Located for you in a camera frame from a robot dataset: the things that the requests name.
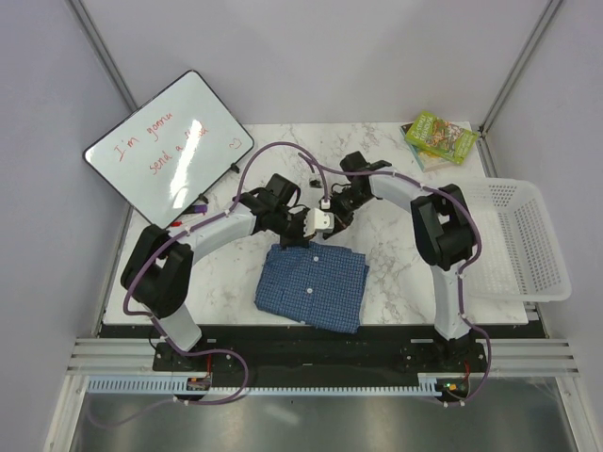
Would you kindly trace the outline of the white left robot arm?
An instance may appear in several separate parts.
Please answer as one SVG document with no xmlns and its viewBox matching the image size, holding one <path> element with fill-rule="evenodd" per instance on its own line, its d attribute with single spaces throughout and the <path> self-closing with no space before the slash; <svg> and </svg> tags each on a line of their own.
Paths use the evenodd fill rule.
<svg viewBox="0 0 603 452">
<path fill-rule="evenodd" d="M 193 267 L 215 250 L 259 232 L 273 232 L 282 246 L 306 247 L 315 234 L 320 211 L 294 212 L 288 200 L 297 186 L 275 174 L 265 187 L 240 194 L 225 212 L 170 234 L 154 224 L 146 227 L 121 275 L 126 298 L 144 307 L 160 333 L 174 345 L 174 359 L 186 370 L 204 365 L 202 331 L 185 300 Z"/>
</svg>

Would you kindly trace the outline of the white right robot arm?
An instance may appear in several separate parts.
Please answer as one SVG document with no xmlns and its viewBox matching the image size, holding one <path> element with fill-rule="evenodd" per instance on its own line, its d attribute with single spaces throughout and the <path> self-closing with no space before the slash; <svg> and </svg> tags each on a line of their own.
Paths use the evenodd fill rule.
<svg viewBox="0 0 603 452">
<path fill-rule="evenodd" d="M 464 194 L 455 184 L 431 188 L 391 168 L 380 160 L 369 163 L 361 153 L 349 153 L 340 161 L 339 175 L 346 186 L 330 198 L 334 229 L 325 239 L 351 226 L 354 212 L 373 199 L 392 202 L 410 213 L 416 249 L 430 266 L 434 286 L 434 328 L 443 338 L 432 346 L 433 363 L 453 370 L 465 359 L 458 341 L 470 331 L 464 318 L 464 269 L 481 252 L 481 239 Z"/>
</svg>

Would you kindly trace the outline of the blue checked long sleeve shirt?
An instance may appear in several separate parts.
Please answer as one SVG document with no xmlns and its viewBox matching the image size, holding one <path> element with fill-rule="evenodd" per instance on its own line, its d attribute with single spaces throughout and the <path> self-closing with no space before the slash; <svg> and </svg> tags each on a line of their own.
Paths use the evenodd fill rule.
<svg viewBox="0 0 603 452">
<path fill-rule="evenodd" d="M 254 304 L 268 314 L 354 334 L 361 325 L 368 272 L 366 256 L 348 248 L 275 244 L 266 255 Z"/>
</svg>

